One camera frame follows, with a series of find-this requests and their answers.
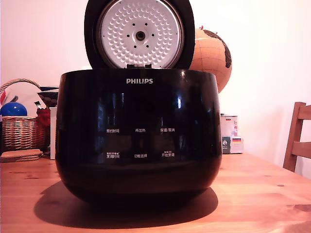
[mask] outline philips logo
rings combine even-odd
[[[126,84],[153,84],[153,79],[126,79]]]

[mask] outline white box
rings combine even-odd
[[[243,138],[222,137],[223,154],[241,154],[243,153]]]
[[[50,159],[55,159],[55,149],[56,149],[56,110],[57,108],[50,108],[51,111],[51,153]]]
[[[230,115],[221,116],[220,129],[222,137],[238,136],[238,117]]]

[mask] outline white inner lid plate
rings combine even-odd
[[[100,37],[106,57],[119,68],[149,65],[170,68],[182,50],[180,20],[167,3],[156,0],[116,0],[105,9]],[[145,38],[139,40],[137,33]]]

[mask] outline button label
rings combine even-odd
[[[116,129],[116,130],[107,130],[107,133],[120,133],[120,129]]]
[[[175,157],[175,153],[172,153],[171,151],[165,151],[164,153],[162,153],[162,157]]]
[[[119,152],[107,152],[107,159],[120,159]]]
[[[147,154],[135,154],[135,158],[147,158]]]
[[[146,130],[145,129],[135,129],[136,133],[145,133]]]
[[[162,129],[160,129],[160,131],[161,131],[161,133],[163,133],[163,132],[175,132],[175,129],[174,128],[162,128]]]

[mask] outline cork coaster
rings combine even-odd
[[[25,161],[35,161],[38,160],[40,157],[39,156],[35,156],[34,158],[24,158],[24,159],[20,159],[20,158],[16,158],[16,159],[1,159],[1,163],[12,163],[12,162],[25,162]]]
[[[41,157],[42,151],[35,150],[16,150],[4,152],[1,157],[1,162],[20,162],[20,161],[33,161]]]

